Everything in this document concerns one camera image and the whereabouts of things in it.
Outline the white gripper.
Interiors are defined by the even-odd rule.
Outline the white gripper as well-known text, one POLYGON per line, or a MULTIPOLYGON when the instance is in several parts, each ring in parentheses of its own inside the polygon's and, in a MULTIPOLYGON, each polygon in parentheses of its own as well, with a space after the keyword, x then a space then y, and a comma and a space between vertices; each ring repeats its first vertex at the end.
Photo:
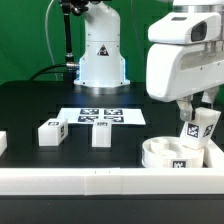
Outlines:
POLYGON ((154 44, 147 56, 146 89, 151 98, 176 100, 180 119, 193 118, 192 94, 203 92, 202 101, 213 104, 224 84, 224 51, 206 53, 204 44, 154 44))

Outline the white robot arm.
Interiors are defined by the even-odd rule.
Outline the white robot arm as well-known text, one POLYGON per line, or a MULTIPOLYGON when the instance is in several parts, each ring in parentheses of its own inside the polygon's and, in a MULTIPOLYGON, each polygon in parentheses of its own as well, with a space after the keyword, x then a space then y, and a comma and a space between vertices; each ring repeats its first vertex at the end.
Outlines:
MULTIPOLYGON (((174 9, 148 29, 153 43, 146 63, 146 90, 153 99, 176 101, 180 118, 197 111, 193 95, 214 101, 224 84, 224 0, 174 0, 174 9)), ((85 13, 85 53, 77 84, 98 90, 125 85, 120 56, 119 16, 104 3, 91 2, 85 13)))

